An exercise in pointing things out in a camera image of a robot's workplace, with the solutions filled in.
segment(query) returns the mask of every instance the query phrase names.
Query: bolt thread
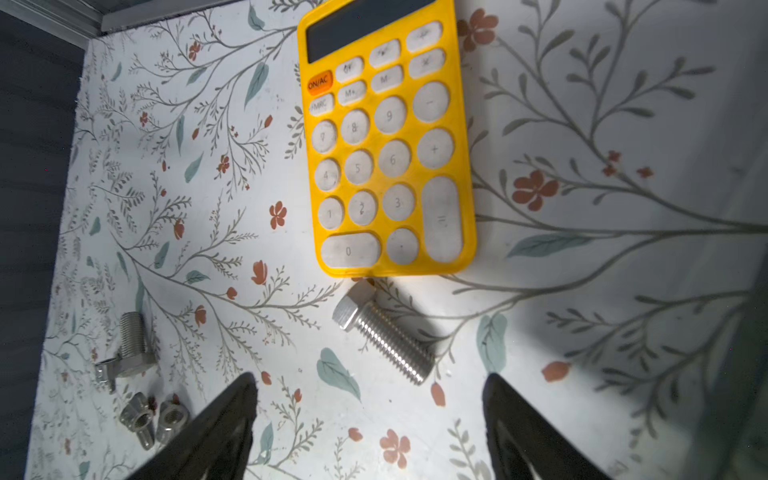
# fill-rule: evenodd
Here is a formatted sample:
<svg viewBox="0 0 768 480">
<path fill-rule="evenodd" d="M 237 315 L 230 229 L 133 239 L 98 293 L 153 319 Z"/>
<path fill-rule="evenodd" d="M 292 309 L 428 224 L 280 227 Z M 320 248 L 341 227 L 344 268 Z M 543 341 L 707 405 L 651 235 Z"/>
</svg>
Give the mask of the bolt thread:
<svg viewBox="0 0 768 480">
<path fill-rule="evenodd" d="M 121 354 L 123 358 L 144 353 L 144 321 L 139 312 L 120 317 Z"/>
<path fill-rule="evenodd" d="M 368 302 L 357 317 L 356 327 L 381 353 L 407 376 L 421 385 L 432 371 L 435 357 L 406 335 L 374 302 Z"/>
</svg>

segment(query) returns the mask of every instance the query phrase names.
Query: on/ac button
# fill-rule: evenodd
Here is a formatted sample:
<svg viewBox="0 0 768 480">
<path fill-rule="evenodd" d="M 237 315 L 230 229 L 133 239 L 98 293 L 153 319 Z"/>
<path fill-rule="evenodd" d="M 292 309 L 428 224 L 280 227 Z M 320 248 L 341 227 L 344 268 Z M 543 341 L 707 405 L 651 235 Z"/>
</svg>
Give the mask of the on/ac button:
<svg viewBox="0 0 768 480">
<path fill-rule="evenodd" d="M 333 74 L 331 70 L 317 74 L 306 83 L 306 89 L 312 95 L 321 94 L 333 86 Z"/>
</svg>

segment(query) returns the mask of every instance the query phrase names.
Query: printed flower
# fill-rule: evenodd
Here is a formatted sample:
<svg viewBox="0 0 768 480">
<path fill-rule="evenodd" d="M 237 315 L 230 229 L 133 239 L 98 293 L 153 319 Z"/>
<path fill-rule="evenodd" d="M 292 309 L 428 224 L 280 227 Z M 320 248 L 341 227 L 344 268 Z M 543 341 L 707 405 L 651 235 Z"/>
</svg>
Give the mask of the printed flower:
<svg viewBox="0 0 768 480">
<path fill-rule="evenodd" d="M 408 465 L 406 460 L 406 453 L 411 451 L 411 441 L 408 437 L 397 438 L 397 434 L 389 429 L 386 431 L 386 437 L 382 437 L 379 440 L 379 445 L 384 449 L 384 459 L 387 463 L 395 463 L 400 468 L 405 468 Z"/>
<path fill-rule="evenodd" d="M 272 215 L 270 225 L 272 226 L 272 230 L 275 230 L 278 225 L 282 227 L 286 224 L 284 219 L 287 213 L 288 209 L 283 206 L 283 202 L 277 202 L 272 207 L 270 207 L 270 215 Z"/>
<path fill-rule="evenodd" d="M 205 308 L 202 305 L 199 305 L 194 310 L 194 321 L 197 323 L 197 326 L 205 323 Z"/>
<path fill-rule="evenodd" d="M 176 237 L 176 240 L 179 240 L 183 236 L 184 236 L 184 222 L 182 222 L 181 219 L 178 218 L 176 219 L 176 223 L 174 224 L 174 237 Z"/>
<path fill-rule="evenodd" d="M 530 177 L 519 177 L 515 180 L 515 188 L 518 190 L 512 194 L 512 200 L 518 204 L 531 202 L 528 209 L 538 212 L 544 204 L 542 197 L 552 197 L 558 192 L 558 181 L 550 180 L 545 184 L 541 170 L 534 170 Z"/>
<path fill-rule="evenodd" d="M 352 427 L 351 429 L 349 429 L 349 437 L 354 442 L 359 442 L 360 440 L 362 440 L 362 433 L 360 433 L 358 429 Z"/>
<path fill-rule="evenodd" d="M 637 174 L 640 175 L 641 178 L 648 178 L 653 177 L 654 171 L 650 169 L 650 167 L 642 167 L 637 169 Z"/>
<path fill-rule="evenodd" d="M 256 285 L 263 285 L 266 282 L 266 263 L 263 260 L 253 264 L 253 275 L 250 279 L 253 280 Z"/>
<path fill-rule="evenodd" d="M 466 37 L 464 51 L 475 51 L 475 42 L 480 45 L 491 43 L 496 38 L 496 34 L 492 30 L 496 25 L 498 25 L 498 17 L 486 15 L 482 8 L 475 10 L 475 13 L 469 18 L 468 24 L 466 20 L 459 20 L 456 25 L 458 36 Z"/>
</svg>

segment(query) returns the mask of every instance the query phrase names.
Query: yellow calculator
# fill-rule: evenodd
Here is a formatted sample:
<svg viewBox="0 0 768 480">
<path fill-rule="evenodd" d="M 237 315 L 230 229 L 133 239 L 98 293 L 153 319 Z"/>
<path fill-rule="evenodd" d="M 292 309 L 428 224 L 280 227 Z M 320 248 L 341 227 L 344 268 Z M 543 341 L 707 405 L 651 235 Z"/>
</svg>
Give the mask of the yellow calculator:
<svg viewBox="0 0 768 480">
<path fill-rule="evenodd" d="M 466 267 L 477 236 L 453 0 L 330 0 L 298 39 L 320 266 Z"/>
</svg>

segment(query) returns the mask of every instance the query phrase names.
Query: metal hardware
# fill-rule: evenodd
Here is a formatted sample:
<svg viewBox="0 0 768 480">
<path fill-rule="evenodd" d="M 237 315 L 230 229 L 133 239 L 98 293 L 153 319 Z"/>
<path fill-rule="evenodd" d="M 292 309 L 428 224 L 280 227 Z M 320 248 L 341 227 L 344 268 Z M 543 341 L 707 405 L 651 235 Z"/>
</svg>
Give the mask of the metal hardware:
<svg viewBox="0 0 768 480">
<path fill-rule="evenodd" d="M 375 287 L 359 281 L 336 305 L 333 321 L 345 332 L 357 327 L 411 382 L 421 385 L 435 357 L 389 319 L 374 302 L 375 295 Z"/>
</svg>

